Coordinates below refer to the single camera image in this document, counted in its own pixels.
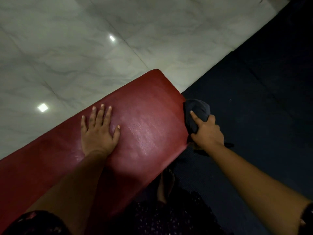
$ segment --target red cushion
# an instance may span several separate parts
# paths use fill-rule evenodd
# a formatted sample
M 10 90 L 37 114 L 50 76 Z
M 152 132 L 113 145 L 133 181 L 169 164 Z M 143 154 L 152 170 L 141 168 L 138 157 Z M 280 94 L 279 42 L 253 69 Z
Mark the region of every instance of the red cushion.
M 89 228 L 121 211 L 185 148 L 184 97 L 158 69 L 93 104 L 113 107 L 110 130 L 119 144 L 98 183 Z M 81 115 L 74 115 L 0 161 L 0 232 L 84 158 Z

